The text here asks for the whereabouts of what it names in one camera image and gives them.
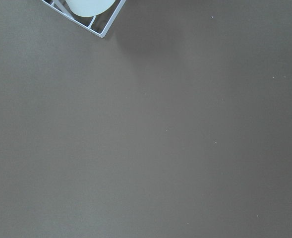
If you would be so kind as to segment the pale blue cup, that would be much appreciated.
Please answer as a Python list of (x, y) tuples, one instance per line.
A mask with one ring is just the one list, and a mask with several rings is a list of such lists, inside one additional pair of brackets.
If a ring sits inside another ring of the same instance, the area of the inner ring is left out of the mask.
[(81, 17), (92, 17), (108, 10), (115, 0), (66, 0), (70, 10)]

